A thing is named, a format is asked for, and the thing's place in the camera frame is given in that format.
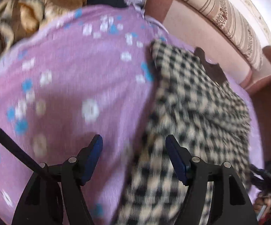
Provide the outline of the person's right hand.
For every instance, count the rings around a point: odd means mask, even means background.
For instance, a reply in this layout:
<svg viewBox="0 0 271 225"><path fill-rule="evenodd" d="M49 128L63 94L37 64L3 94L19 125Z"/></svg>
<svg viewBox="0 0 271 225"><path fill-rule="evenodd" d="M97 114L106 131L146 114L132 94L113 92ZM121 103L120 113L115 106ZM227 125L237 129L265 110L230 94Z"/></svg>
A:
<svg viewBox="0 0 271 225"><path fill-rule="evenodd" d="M253 209L258 220L265 218L271 209L271 196L262 196L259 194L253 205Z"/></svg>

